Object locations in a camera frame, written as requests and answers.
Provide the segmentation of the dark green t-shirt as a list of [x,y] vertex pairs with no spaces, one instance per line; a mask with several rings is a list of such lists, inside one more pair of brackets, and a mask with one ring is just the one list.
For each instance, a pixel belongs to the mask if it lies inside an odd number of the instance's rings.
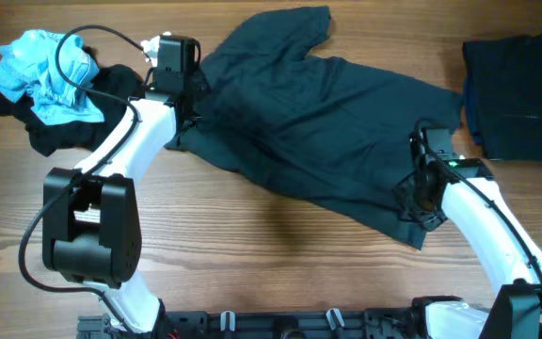
[[463,99],[400,73],[313,56],[330,24],[326,7],[242,22],[201,62],[198,118],[168,147],[420,249],[426,232],[392,191],[413,170],[415,123],[455,130]]

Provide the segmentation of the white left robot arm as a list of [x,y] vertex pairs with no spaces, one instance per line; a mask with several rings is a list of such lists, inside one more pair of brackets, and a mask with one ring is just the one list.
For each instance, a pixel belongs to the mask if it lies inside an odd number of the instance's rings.
[[199,42],[165,33],[140,50],[151,63],[146,82],[120,98],[127,111],[103,144],[74,169],[52,169],[44,203],[32,221],[42,227],[42,261],[104,306],[112,338],[176,338],[162,300],[137,271],[142,236],[136,185],[184,121],[193,121],[193,78]]

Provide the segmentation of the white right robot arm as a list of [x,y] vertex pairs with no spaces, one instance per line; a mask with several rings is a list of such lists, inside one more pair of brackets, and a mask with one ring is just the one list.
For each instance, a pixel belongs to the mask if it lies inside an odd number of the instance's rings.
[[433,231],[450,220],[481,263],[496,295],[481,311],[447,296],[414,299],[411,328],[423,338],[542,338],[542,250],[510,211],[492,173],[454,153],[448,128],[415,124],[414,170],[393,190],[406,220]]

